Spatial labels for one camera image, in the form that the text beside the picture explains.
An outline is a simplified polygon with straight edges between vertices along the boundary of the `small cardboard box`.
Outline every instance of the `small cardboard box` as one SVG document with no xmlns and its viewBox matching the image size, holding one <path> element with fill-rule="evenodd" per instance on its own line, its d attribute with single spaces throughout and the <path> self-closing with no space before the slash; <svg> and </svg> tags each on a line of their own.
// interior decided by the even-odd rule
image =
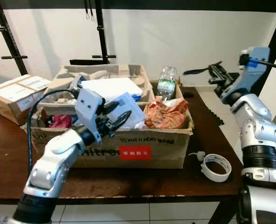
<svg viewBox="0 0 276 224">
<path fill-rule="evenodd" d="M 178 85 L 175 97 L 183 97 Z M 74 167 L 183 168 L 194 127 L 189 109 L 186 115 L 187 122 L 183 129 L 118 130 L 114 138 L 105 136 L 100 144 L 87 146 Z M 36 122 L 32 122 L 32 143 L 39 156 L 42 156 L 47 142 L 65 132 L 67 128 L 44 128 L 35 124 Z"/>
<path fill-rule="evenodd" d="M 25 124 L 31 106 L 49 83 L 38 76 L 23 75 L 0 84 L 0 114 L 18 125 Z"/>
<path fill-rule="evenodd" d="M 128 77 L 142 89 L 142 96 L 137 102 L 138 105 L 145 105 L 147 102 L 154 100 L 152 85 L 144 67 L 140 64 L 65 65 L 55 76 L 45 93 L 69 88 L 70 83 L 77 75 L 82 75 L 88 80 Z M 43 99 L 39 103 L 39 107 L 44 107 L 48 115 L 76 114 L 73 105 L 68 103 L 56 103 L 58 98 L 72 99 L 72 96 L 67 92 L 55 93 Z"/>
</svg>

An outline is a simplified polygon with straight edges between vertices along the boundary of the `red label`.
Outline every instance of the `red label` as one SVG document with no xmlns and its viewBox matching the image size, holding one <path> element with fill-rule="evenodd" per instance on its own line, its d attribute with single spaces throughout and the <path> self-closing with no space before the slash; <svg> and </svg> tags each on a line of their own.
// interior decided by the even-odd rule
<svg viewBox="0 0 276 224">
<path fill-rule="evenodd" d="M 120 146 L 119 155 L 121 160 L 151 160 L 151 146 Z"/>
</svg>

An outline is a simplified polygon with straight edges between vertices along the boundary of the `plastic water bottle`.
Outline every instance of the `plastic water bottle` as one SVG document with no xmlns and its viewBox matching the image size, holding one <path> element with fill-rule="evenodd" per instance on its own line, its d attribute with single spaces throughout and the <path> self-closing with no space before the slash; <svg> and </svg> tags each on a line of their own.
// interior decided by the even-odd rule
<svg viewBox="0 0 276 224">
<path fill-rule="evenodd" d="M 162 96 L 162 100 L 170 100 L 173 98 L 176 76 L 176 69 L 174 67 L 164 67 L 162 69 L 157 88 L 157 96 Z"/>
</svg>

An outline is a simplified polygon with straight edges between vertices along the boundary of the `white tape roll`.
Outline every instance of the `white tape roll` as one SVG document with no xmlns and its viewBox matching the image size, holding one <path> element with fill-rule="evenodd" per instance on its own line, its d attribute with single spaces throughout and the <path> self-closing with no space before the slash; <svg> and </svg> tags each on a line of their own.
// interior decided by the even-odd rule
<svg viewBox="0 0 276 224">
<path fill-rule="evenodd" d="M 220 164 L 226 171 L 225 174 L 217 174 L 215 172 L 213 172 L 212 170 L 210 170 L 206 163 L 207 162 L 216 162 L 218 164 Z M 204 175 L 215 182 L 224 182 L 227 180 L 227 178 L 229 177 L 230 173 L 231 173 L 231 165 L 228 162 L 227 159 L 225 159 L 223 156 L 217 155 L 217 154 L 208 154 L 207 156 L 204 157 L 203 163 L 201 164 L 201 171 L 202 173 L 204 173 Z"/>
</svg>

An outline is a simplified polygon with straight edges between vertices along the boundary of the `brown table surface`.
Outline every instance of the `brown table surface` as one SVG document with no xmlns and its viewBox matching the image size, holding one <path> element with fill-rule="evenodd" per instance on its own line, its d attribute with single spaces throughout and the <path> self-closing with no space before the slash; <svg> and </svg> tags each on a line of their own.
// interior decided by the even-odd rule
<svg viewBox="0 0 276 224">
<path fill-rule="evenodd" d="M 200 171 L 196 156 L 187 156 L 181 169 L 72 168 L 59 203 L 138 203 L 220 201 L 233 197 L 242 185 L 242 164 L 212 113 L 193 87 L 183 88 L 195 123 L 187 154 L 220 154 L 232 165 L 227 181 L 216 183 Z M 34 151 L 34 161 L 38 159 Z M 26 134 L 0 116 L 0 203 L 16 203 L 27 180 Z"/>
</svg>

